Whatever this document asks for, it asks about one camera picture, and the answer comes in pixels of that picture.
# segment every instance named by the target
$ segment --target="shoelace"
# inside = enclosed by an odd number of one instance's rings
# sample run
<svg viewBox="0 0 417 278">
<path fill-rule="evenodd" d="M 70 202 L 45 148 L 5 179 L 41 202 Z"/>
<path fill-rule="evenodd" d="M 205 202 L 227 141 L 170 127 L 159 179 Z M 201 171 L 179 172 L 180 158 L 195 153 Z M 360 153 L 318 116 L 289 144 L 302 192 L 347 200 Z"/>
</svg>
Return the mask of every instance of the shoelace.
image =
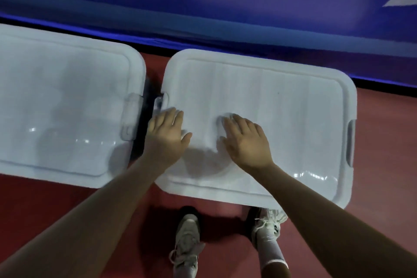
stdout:
<svg viewBox="0 0 417 278">
<path fill-rule="evenodd" d="M 288 216 L 285 213 L 282 213 L 281 214 L 277 210 L 270 210 L 270 209 L 268 209 L 267 211 L 268 211 L 269 219 L 268 218 L 263 218 L 263 219 L 256 218 L 255 219 L 255 220 L 259 220 L 259 221 L 262 222 L 259 226 L 257 226 L 255 228 L 255 232 L 257 232 L 259 229 L 263 228 L 267 224 L 272 224 L 274 226 L 275 232 L 278 233 L 279 232 L 279 228 L 280 228 L 279 224 L 285 222 L 288 219 Z"/>
<path fill-rule="evenodd" d="M 193 236 L 192 232 L 185 232 L 183 237 L 189 235 L 191 237 L 191 241 L 193 242 L 193 247 L 190 249 L 189 252 L 183 253 L 181 255 L 178 255 L 178 244 L 175 244 L 175 248 L 169 253 L 169 260 L 171 263 L 173 263 L 174 266 L 181 265 L 182 263 L 185 263 L 186 261 L 189 261 L 193 264 L 195 267 L 197 264 L 197 259 L 199 257 L 199 254 L 203 251 L 204 247 L 206 246 L 205 243 L 197 242 L 195 237 Z"/>
</svg>

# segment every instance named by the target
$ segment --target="person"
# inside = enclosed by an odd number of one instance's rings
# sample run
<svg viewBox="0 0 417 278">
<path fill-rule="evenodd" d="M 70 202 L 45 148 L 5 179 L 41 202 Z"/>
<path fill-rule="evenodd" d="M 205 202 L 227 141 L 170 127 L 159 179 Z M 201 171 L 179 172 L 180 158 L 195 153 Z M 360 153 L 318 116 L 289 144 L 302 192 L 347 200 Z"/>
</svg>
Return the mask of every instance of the person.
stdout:
<svg viewBox="0 0 417 278">
<path fill-rule="evenodd" d="M 181 138 L 183 112 L 170 109 L 149 122 L 143 155 L 126 172 L 71 210 L 0 265 L 4 277 L 98 277 L 154 180 L 180 159 L 192 133 Z M 232 160 L 277 200 L 332 277 L 415 277 L 417 258 L 392 240 L 282 171 L 262 128 L 238 115 L 225 118 Z M 289 277 L 276 243 L 283 212 L 252 208 L 247 223 L 262 277 Z M 175 277 L 193 277 L 199 239 L 196 211 L 183 211 L 170 254 Z"/>
</svg>

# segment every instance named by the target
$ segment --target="hand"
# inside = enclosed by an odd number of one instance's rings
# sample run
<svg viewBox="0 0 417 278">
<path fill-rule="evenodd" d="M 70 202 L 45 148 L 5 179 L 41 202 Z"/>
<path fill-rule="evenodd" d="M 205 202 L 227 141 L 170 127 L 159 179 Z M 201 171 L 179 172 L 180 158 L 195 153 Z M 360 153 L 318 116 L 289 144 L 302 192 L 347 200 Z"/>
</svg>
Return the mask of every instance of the hand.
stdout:
<svg viewBox="0 0 417 278">
<path fill-rule="evenodd" d="M 192 133 L 181 139 L 181 125 L 184 112 L 175 116 L 172 108 L 154 116 L 148 124 L 142 158 L 165 171 L 175 164 L 190 144 Z"/>
<path fill-rule="evenodd" d="M 233 119 L 236 122 L 224 118 L 227 137 L 222 141 L 235 164 L 250 175 L 274 165 L 268 139 L 261 126 L 237 114 L 233 115 Z"/>
</svg>

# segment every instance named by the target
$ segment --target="person's right arm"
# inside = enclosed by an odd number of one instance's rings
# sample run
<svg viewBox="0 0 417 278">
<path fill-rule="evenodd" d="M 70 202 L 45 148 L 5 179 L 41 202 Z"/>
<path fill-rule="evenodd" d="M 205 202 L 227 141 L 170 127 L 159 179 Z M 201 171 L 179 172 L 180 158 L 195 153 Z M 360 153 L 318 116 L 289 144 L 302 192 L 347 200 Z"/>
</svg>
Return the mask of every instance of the person's right arm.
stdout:
<svg viewBox="0 0 417 278">
<path fill-rule="evenodd" d="M 417 257 L 274 164 L 262 128 L 224 119 L 232 160 L 277 200 L 332 277 L 416 277 Z"/>
</svg>

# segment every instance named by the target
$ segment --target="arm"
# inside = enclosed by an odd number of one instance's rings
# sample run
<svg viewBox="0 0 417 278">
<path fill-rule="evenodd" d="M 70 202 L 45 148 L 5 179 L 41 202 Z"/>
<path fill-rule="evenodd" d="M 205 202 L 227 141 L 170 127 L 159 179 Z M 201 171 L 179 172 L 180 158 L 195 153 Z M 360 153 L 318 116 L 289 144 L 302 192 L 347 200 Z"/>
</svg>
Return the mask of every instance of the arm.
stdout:
<svg viewBox="0 0 417 278">
<path fill-rule="evenodd" d="M 415 277 L 415 255 L 286 174 L 262 128 L 233 118 L 223 139 L 232 160 L 274 196 L 332 277 Z"/>
<path fill-rule="evenodd" d="M 162 112 L 149 122 L 145 148 L 125 173 L 62 217 L 0 265 L 3 277 L 98 277 L 154 180 L 180 159 L 183 112 Z"/>
</svg>

